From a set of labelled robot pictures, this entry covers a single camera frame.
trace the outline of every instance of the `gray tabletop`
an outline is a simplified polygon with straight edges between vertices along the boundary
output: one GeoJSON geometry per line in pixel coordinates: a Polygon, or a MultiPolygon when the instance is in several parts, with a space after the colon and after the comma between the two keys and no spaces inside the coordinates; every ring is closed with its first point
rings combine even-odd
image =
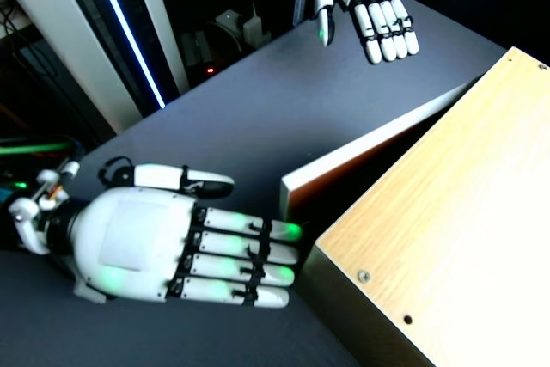
{"type": "MultiPolygon", "coordinates": [[[[228,174],[236,187],[209,203],[278,215],[280,178],[482,74],[504,53],[406,0],[420,53],[366,62],[348,16],[335,14],[323,50],[312,21],[201,84],[85,157],[70,193],[91,199],[107,159],[228,174]]],[[[0,365],[357,365],[295,293],[282,310],[115,300],[95,306],[39,257],[0,254],[0,365]]]]}

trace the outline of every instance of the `light wood surface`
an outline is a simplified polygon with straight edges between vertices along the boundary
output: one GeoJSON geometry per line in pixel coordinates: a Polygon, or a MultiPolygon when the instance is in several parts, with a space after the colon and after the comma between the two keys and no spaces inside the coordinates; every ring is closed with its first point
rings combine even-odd
{"type": "Polygon", "coordinates": [[[437,366],[550,365],[545,67],[508,51],[316,243],[437,366]]]}

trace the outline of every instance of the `light strip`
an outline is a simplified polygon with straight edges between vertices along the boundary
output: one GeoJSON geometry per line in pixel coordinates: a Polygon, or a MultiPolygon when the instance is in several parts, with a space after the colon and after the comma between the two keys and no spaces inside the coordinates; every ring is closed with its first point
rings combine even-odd
{"type": "Polygon", "coordinates": [[[162,100],[161,93],[158,91],[158,88],[156,87],[155,80],[153,79],[151,72],[149,72],[149,68],[145,63],[144,56],[141,54],[141,51],[139,50],[138,43],[136,42],[136,39],[134,38],[134,35],[132,34],[130,27],[128,26],[128,22],[126,21],[124,13],[122,13],[122,9],[120,8],[119,1],[109,0],[109,2],[111,2],[111,6],[113,6],[114,13],[119,18],[120,26],[122,27],[122,30],[124,30],[126,38],[130,42],[131,49],[134,51],[137,61],[139,62],[139,65],[141,66],[141,69],[144,72],[145,77],[147,78],[147,82],[149,82],[149,85],[151,86],[151,89],[155,94],[156,101],[158,102],[159,106],[163,109],[165,105],[164,105],[164,101],[162,100]]]}

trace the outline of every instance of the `back of robotic hand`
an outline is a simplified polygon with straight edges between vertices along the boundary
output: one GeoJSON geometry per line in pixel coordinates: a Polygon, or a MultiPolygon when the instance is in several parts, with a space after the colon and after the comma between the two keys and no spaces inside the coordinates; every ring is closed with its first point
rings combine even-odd
{"type": "MultiPolygon", "coordinates": [[[[382,59],[415,55],[419,43],[413,30],[413,19],[401,0],[340,0],[349,9],[357,36],[368,60],[379,64],[382,59]]],[[[324,46],[333,41],[334,0],[315,0],[319,37],[324,46]]]]}
{"type": "Polygon", "coordinates": [[[95,303],[288,303],[298,225],[198,205],[231,192],[234,182],[219,174],[129,162],[108,180],[107,168],[122,158],[100,171],[108,189],[91,202],[68,196],[64,184],[77,167],[65,162],[42,171],[37,192],[9,205],[21,245],[55,256],[74,275],[76,295],[95,303]]]}

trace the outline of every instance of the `metal screw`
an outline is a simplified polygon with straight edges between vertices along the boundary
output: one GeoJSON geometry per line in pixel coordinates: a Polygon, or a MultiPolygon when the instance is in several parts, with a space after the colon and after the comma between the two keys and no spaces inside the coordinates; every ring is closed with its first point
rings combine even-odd
{"type": "Polygon", "coordinates": [[[368,283],[369,280],[370,280],[370,272],[365,271],[365,270],[359,271],[357,273],[357,279],[363,284],[368,283]]]}

